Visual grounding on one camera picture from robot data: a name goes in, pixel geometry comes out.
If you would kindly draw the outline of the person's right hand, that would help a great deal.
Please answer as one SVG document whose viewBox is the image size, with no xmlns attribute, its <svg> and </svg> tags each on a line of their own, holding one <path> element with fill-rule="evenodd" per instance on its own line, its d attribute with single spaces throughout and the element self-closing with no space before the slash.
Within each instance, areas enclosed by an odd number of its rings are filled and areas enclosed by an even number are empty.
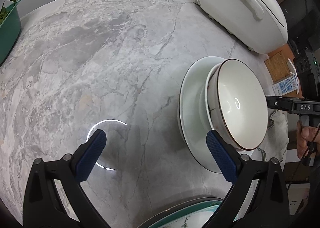
<svg viewBox="0 0 320 228">
<path fill-rule="evenodd" d="M 319 151 L 319 132 L 315 127 L 302 127 L 300 121 L 297 122 L 297 156 L 301 159 L 308 150 L 308 142 L 316 142 Z"/>
</svg>

